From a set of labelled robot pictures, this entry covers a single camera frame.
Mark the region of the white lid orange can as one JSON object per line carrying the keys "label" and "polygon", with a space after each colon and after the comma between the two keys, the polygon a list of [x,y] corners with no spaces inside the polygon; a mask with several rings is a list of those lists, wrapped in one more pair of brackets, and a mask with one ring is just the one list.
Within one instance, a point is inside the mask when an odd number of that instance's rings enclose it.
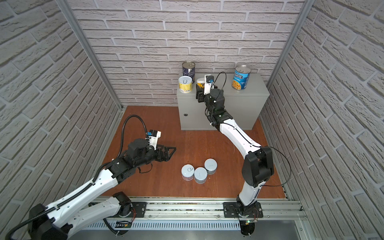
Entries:
{"label": "white lid orange can", "polygon": [[204,89],[205,87],[205,78],[199,78],[197,79],[196,83],[197,83],[197,89]]}

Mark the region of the yellow label pull-tab can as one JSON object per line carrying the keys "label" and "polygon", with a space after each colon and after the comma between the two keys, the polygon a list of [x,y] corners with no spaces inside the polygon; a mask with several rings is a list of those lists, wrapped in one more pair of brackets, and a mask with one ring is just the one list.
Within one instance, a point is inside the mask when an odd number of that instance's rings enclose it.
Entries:
{"label": "yellow label pull-tab can", "polygon": [[193,79],[189,76],[181,76],[178,79],[179,90],[181,93],[190,93],[192,91]]}

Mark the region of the dark purple label can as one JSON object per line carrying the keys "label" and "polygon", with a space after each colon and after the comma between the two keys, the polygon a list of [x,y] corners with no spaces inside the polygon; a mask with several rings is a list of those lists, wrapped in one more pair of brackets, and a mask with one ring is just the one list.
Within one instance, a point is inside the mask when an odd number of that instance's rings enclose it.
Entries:
{"label": "dark purple label can", "polygon": [[189,76],[192,79],[192,83],[195,82],[195,67],[196,64],[191,61],[185,61],[182,63],[183,76]]}

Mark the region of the blue label soup can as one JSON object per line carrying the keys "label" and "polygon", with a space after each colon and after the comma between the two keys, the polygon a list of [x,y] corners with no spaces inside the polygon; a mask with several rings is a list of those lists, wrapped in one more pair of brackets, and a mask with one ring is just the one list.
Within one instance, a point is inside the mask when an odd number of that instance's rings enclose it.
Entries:
{"label": "blue label soup can", "polygon": [[232,87],[235,90],[242,91],[247,87],[247,83],[251,74],[251,68],[246,65],[238,65],[235,67]]}

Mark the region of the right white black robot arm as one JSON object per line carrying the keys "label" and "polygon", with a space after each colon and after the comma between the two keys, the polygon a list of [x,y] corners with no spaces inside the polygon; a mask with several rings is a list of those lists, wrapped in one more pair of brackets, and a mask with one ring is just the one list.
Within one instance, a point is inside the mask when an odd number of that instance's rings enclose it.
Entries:
{"label": "right white black robot arm", "polygon": [[244,158],[242,176],[245,181],[237,197],[239,211],[247,215],[255,206],[258,194],[274,174],[273,153],[252,140],[225,109],[224,91],[217,88],[199,89],[199,103],[206,105],[210,124],[225,135]]}

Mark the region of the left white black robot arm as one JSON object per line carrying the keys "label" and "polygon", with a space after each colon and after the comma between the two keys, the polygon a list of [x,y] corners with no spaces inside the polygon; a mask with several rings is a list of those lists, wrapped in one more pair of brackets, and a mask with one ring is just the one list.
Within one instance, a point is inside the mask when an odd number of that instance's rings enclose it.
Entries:
{"label": "left white black robot arm", "polygon": [[47,206],[39,204],[33,207],[30,211],[33,220],[28,224],[30,237],[33,240],[66,240],[101,219],[134,214],[132,201],[123,192],[102,203],[92,206],[89,203],[125,181],[141,166],[153,161],[169,161],[175,151],[175,147],[158,145],[154,137],[134,140],[126,151],[102,165],[95,177],[80,188]]}

